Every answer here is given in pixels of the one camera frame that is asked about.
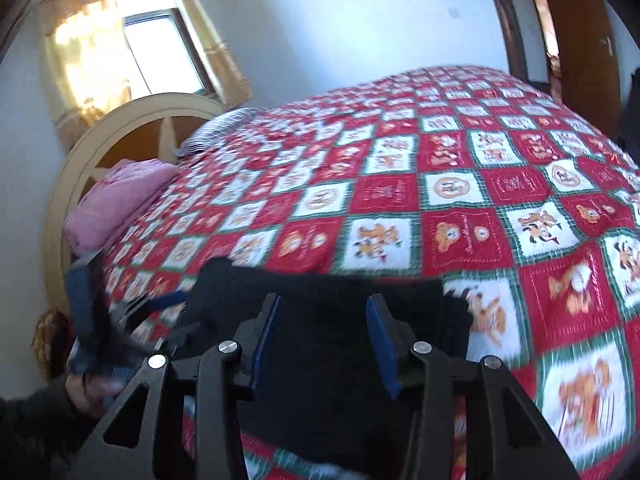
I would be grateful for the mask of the dark sleeved left forearm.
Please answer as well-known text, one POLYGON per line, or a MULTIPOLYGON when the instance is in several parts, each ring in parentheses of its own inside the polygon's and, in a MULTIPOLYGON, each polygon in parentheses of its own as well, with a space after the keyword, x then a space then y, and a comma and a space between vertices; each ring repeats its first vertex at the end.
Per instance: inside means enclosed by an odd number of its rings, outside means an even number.
POLYGON ((23 399, 1 401, 1 477, 62 479, 96 426, 60 376, 23 399))

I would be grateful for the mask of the person's left hand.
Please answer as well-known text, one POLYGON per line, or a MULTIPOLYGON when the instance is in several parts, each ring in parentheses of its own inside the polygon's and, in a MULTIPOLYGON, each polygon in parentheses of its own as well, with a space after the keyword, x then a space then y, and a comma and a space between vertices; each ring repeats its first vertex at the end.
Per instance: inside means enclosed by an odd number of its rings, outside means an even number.
POLYGON ((70 373, 65 379, 65 391, 73 406, 94 418, 103 416, 108 406, 124 390, 126 382, 102 375, 70 373))

